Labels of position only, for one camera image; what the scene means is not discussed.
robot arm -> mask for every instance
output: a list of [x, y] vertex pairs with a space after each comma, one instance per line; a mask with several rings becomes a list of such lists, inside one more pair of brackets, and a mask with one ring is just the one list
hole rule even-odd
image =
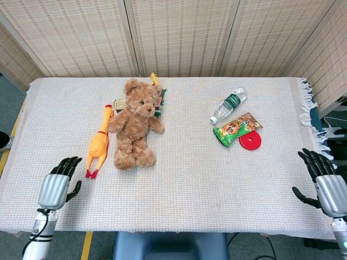
[[298, 154], [311, 175], [318, 200], [306, 198], [296, 187], [292, 187], [292, 190], [303, 203], [322, 209], [324, 214], [333, 218], [332, 231], [343, 258], [347, 259], [347, 184], [341, 176], [335, 174], [325, 156], [307, 149]]
[[75, 189], [68, 194], [71, 177], [81, 160], [82, 158], [78, 157], [65, 158], [44, 178], [38, 199], [42, 208], [37, 209], [39, 213], [33, 231], [23, 248], [24, 260], [47, 259], [55, 224], [58, 220], [56, 210], [61, 209], [65, 202], [74, 198], [81, 189], [82, 182], [79, 180]]

black cable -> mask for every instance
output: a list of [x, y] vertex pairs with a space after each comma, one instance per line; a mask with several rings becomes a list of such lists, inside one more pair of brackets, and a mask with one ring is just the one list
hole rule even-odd
[[[228, 243], [228, 246], [230, 245], [230, 243], [233, 241], [233, 239], [234, 239], [238, 234], [239, 234], [239, 232], [236, 233], [236, 234], [230, 239], [230, 241], [229, 241], [229, 243]], [[272, 252], [273, 252], [273, 257], [272, 257], [272, 256], [259, 256], [259, 257], [257, 257], [255, 260], [258, 260], [258, 259], [261, 259], [261, 258], [271, 258], [271, 259], [273, 259], [273, 260], [277, 260], [276, 254], [275, 254], [275, 249], [273, 248], [273, 245], [272, 245], [272, 243], [271, 243], [271, 240], [270, 240], [268, 237], [266, 237], [266, 238], [267, 238], [267, 240], [268, 240], [269, 243], [270, 243], [270, 246], [271, 246], [271, 249], [272, 249]]]
[[112, 245], [112, 253], [113, 253], [114, 244], [115, 244], [115, 239], [114, 239], [113, 245]]
[[40, 231], [39, 233], [37, 233], [36, 235], [34, 235], [34, 236], [27, 242], [27, 244], [24, 246], [23, 251], [22, 251], [22, 256], [24, 256], [25, 251], [26, 251], [28, 245], [29, 245], [32, 241], [34, 241], [39, 235], [41, 235], [41, 233], [44, 231], [44, 229], [46, 228], [46, 226], [47, 226], [47, 224], [48, 224], [48, 213], [49, 213], [49, 211], [45, 211], [44, 209], [37, 209], [37, 211], [40, 212], [40, 213], [42, 213], [42, 214], [44, 214], [44, 215], [46, 216], [46, 222], [45, 222], [43, 228], [41, 229], [41, 231]]
[[255, 260], [261, 259], [261, 258], [271, 258], [273, 260], [276, 260], [276, 258], [272, 257], [272, 256], [259, 256], [257, 257]]
[[261, 258], [271, 258], [271, 259], [273, 259], [273, 260], [277, 260], [276, 254], [275, 254], [275, 250], [274, 250], [274, 248], [273, 248], [273, 245], [272, 245], [272, 243], [271, 243], [271, 240], [270, 240], [268, 237], [266, 237], [266, 238], [267, 238], [267, 240], [268, 240], [269, 243], [270, 243], [270, 246], [271, 246], [271, 249], [272, 249], [272, 252], [273, 252], [273, 257], [272, 257], [272, 256], [259, 256], [259, 257], [257, 257], [255, 260], [258, 260], [258, 259], [261, 259]]
[[274, 257], [275, 259], [277, 259], [276, 254], [275, 254], [275, 250], [274, 250], [274, 248], [273, 248], [273, 245], [272, 245], [272, 243], [271, 243], [270, 238], [268, 238], [268, 237], [266, 237], [266, 238], [267, 238], [267, 240], [268, 240], [269, 243], [270, 243], [270, 246], [271, 246], [271, 249], [272, 249], [272, 252], [273, 252], [273, 257]]
[[233, 241], [233, 239], [234, 239], [238, 234], [239, 234], [239, 232], [237, 232], [237, 233], [230, 239], [230, 241], [229, 241], [229, 243], [228, 243], [228, 246], [230, 245], [230, 243]]

tablecloth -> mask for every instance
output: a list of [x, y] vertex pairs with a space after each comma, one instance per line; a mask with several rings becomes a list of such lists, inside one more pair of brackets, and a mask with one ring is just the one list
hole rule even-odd
[[[331, 219], [300, 202], [291, 190], [296, 186], [306, 196], [316, 196], [297, 151], [324, 149], [307, 119], [314, 104], [303, 79], [159, 78], [168, 91], [160, 118], [165, 132], [149, 131], [147, 138], [155, 164], [117, 170], [117, 144], [110, 134], [108, 157], [97, 179], [85, 179], [88, 145], [102, 122], [104, 105], [124, 97], [126, 80], [46, 78], [31, 84], [0, 180], [1, 230], [31, 230], [44, 176], [61, 159], [78, 155], [84, 160], [70, 189], [77, 180], [82, 188], [58, 211], [57, 230], [333, 238]], [[254, 151], [237, 140], [223, 147], [209, 122], [216, 106], [239, 87], [247, 88], [246, 100], [218, 125], [251, 112], [264, 127], [258, 131], [262, 144]]]

teddy bear ear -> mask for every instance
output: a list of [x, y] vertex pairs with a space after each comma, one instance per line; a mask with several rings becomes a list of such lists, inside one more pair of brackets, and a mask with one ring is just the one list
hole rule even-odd
[[127, 82], [125, 82], [124, 85], [124, 92], [127, 95], [129, 91], [133, 88], [136, 88], [139, 85], [139, 81], [137, 79], [129, 79]]
[[163, 87], [160, 84], [154, 85], [153, 88], [156, 90], [156, 92], [158, 92], [158, 95], [160, 95], [163, 90]]

red lid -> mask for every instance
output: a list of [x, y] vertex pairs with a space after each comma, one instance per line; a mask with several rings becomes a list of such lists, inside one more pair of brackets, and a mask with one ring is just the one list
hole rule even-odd
[[247, 150], [258, 149], [261, 145], [261, 137], [256, 131], [252, 131], [239, 137], [240, 145]]

